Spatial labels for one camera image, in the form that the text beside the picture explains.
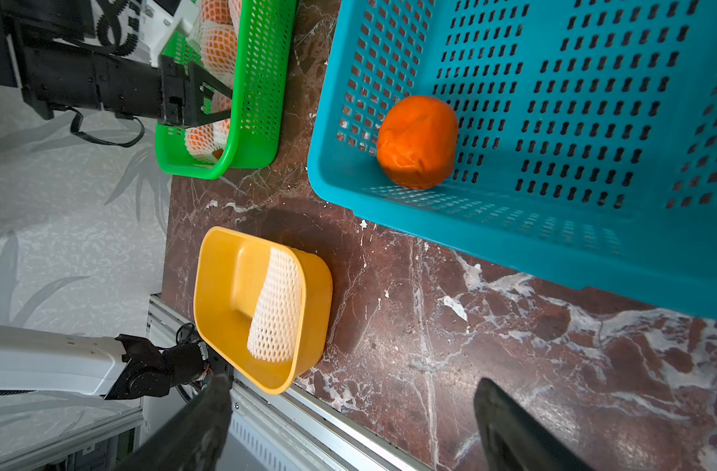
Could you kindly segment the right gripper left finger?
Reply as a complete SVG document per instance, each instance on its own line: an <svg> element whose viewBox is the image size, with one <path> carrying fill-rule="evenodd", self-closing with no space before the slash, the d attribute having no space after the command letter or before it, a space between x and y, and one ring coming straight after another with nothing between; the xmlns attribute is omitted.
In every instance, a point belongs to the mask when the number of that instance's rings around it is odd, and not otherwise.
<svg viewBox="0 0 717 471"><path fill-rule="evenodd" d="M216 376L118 470L213 470L228 437L232 417L230 382Z"/></svg>

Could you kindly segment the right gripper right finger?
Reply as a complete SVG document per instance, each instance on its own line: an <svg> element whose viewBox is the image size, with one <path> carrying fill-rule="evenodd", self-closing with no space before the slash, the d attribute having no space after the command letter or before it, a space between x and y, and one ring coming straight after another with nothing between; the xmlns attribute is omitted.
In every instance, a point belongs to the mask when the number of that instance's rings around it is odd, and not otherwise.
<svg viewBox="0 0 717 471"><path fill-rule="evenodd" d="M478 382L474 413L490 470L589 470L496 383Z"/></svg>

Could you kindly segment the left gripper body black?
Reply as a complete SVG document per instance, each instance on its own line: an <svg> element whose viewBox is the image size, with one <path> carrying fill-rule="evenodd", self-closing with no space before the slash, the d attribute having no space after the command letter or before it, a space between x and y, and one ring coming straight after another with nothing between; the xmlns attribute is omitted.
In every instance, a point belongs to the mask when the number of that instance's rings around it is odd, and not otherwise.
<svg viewBox="0 0 717 471"><path fill-rule="evenodd" d="M131 60L139 1L0 1L0 86L42 119L68 108L162 115L160 73Z"/></svg>

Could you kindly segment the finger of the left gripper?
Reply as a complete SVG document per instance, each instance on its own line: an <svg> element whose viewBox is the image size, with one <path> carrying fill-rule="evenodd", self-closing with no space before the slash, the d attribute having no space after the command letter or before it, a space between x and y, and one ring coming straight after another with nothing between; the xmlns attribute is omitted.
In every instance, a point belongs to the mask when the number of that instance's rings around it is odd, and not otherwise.
<svg viewBox="0 0 717 471"><path fill-rule="evenodd" d="M182 65L171 57L159 62L161 115L158 123L168 127L201 127L229 119L230 108L211 112L216 93L232 97L232 89L200 64Z"/></svg>

